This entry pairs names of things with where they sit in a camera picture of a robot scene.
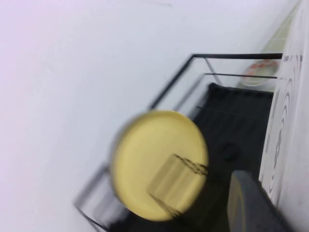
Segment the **gray object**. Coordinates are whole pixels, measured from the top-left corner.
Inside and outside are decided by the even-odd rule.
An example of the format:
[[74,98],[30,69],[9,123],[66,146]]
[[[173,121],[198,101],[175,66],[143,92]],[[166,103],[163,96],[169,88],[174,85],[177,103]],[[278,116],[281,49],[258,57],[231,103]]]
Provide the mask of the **gray object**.
[[227,216],[231,232],[292,231],[245,171],[232,173]]

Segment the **concentric circle pattern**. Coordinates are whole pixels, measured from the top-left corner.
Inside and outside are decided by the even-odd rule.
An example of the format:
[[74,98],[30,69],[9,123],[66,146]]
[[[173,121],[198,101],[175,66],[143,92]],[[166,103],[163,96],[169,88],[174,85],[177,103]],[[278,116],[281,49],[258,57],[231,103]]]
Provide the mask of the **concentric circle pattern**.
[[278,204],[291,140],[305,40],[304,9],[300,5],[284,49],[270,109],[259,180],[274,205]]

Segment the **yellow disc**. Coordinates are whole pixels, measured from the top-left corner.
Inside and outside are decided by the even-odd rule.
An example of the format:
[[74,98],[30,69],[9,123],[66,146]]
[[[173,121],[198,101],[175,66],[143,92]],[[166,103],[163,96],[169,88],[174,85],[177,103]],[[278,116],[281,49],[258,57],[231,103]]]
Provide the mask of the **yellow disc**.
[[[123,204],[136,215],[149,220],[171,219],[149,194],[149,184],[164,163],[177,154],[194,163],[208,165],[208,153],[202,134],[187,117],[174,111],[151,111],[134,120],[119,138],[112,162],[115,191]],[[187,210],[206,180],[186,168],[175,183],[175,172],[162,178],[169,192],[165,202],[178,212]]]

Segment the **white surface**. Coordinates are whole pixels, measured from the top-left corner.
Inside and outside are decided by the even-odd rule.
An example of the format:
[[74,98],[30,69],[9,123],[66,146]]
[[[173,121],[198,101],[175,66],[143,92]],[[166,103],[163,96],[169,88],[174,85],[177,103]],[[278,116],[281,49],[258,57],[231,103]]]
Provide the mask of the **white surface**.
[[258,52],[293,4],[3,0],[0,231],[92,231],[72,201],[121,125],[190,53]]
[[304,0],[284,49],[260,170],[263,188],[296,232],[309,231],[308,15]]

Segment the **white wall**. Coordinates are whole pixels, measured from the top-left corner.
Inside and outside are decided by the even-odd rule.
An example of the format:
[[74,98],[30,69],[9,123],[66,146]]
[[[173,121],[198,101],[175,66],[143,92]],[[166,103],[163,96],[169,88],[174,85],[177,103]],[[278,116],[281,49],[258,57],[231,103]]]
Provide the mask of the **white wall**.
[[2,0],[0,231],[91,231],[72,201],[121,125],[189,54],[259,52],[293,4]]

